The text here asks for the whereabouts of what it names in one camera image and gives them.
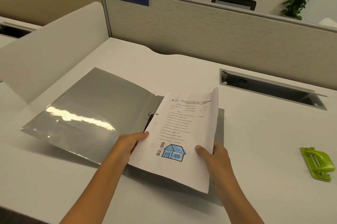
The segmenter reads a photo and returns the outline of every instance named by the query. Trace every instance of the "forearm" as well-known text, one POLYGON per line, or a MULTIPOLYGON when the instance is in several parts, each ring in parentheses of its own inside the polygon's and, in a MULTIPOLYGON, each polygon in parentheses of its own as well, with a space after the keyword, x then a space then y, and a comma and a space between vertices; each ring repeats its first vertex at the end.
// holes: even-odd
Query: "forearm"
POLYGON ((61 224, 101 224, 123 169, 118 159, 108 156, 61 224))
POLYGON ((230 178, 219 187, 220 200, 231 224, 264 224, 242 192, 235 177, 230 178))

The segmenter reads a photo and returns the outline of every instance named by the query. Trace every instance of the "black chair backrest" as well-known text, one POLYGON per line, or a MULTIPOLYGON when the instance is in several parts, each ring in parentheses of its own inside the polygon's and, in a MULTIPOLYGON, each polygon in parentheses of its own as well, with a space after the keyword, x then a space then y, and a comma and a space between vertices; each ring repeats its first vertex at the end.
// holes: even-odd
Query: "black chair backrest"
POLYGON ((254 0, 212 0, 212 3, 217 3, 221 5, 246 9, 246 10, 255 10, 256 1, 254 0))

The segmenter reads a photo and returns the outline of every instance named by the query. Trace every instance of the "blue colored house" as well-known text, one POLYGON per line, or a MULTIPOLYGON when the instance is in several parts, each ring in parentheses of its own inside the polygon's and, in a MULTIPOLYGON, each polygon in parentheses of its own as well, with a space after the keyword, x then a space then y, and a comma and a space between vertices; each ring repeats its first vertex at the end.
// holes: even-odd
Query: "blue colored house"
POLYGON ((178 146, 178 145, 169 145, 166 148, 164 148, 164 152, 162 154, 163 158, 170 158, 170 159, 174 159, 177 161, 182 162, 184 155, 186 155, 184 149, 182 146, 178 146))

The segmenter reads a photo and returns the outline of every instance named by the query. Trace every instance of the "person's left hand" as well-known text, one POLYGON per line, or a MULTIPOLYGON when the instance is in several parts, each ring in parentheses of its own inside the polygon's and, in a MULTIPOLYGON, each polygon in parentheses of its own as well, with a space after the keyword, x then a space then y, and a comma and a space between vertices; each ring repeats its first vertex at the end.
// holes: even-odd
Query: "person's left hand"
POLYGON ((109 156, 120 161, 123 166, 126 166, 126 164, 130 160, 130 155, 133 152, 134 148, 137 146, 138 142, 144 140, 148 136, 149 132, 121 135, 120 137, 118 137, 118 140, 112 147, 109 156))

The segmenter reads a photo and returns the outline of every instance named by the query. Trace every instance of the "paper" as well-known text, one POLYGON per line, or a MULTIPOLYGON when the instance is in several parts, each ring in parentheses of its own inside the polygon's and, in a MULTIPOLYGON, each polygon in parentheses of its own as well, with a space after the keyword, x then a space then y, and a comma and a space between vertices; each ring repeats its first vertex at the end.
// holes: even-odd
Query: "paper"
POLYGON ((167 93, 129 164, 208 193, 209 174, 195 151, 213 151, 218 117, 218 88, 212 93, 167 93))

